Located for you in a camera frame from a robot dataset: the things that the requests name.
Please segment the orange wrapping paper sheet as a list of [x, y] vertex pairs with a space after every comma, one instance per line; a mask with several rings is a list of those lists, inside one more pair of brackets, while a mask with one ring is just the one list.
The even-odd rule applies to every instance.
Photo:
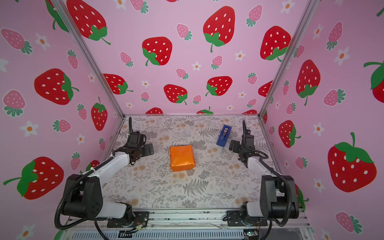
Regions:
[[196, 166], [192, 145], [170, 147], [170, 158], [173, 172], [192, 170]]

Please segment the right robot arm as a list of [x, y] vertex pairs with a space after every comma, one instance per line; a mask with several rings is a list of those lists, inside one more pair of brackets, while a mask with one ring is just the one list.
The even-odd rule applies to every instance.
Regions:
[[294, 179], [278, 173], [265, 162], [269, 156], [255, 149], [253, 136], [244, 135], [241, 141], [232, 140], [229, 150], [239, 155], [246, 168], [261, 175], [260, 199], [243, 204], [240, 214], [243, 221], [260, 218], [283, 226], [289, 219], [299, 217]]

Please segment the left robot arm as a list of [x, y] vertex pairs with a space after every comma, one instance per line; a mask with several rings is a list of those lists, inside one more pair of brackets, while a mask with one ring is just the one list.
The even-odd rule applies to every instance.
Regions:
[[147, 137], [140, 132], [130, 133], [126, 144], [112, 151], [101, 164], [83, 174], [68, 177], [55, 217], [65, 215], [85, 220], [125, 218], [129, 206], [105, 201], [102, 185], [122, 168], [154, 154], [153, 145], [147, 144], [146, 140]]

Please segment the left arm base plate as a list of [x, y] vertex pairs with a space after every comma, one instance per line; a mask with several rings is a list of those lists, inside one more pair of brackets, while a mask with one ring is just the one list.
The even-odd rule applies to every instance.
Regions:
[[108, 220], [107, 228], [144, 228], [148, 223], [149, 214], [150, 212], [134, 211], [121, 219]]

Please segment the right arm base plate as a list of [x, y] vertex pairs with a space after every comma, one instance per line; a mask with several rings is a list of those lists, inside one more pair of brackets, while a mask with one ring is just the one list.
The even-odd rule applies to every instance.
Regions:
[[267, 220], [260, 217], [249, 217], [241, 211], [227, 211], [223, 221], [227, 222], [230, 227], [266, 227], [269, 225]]

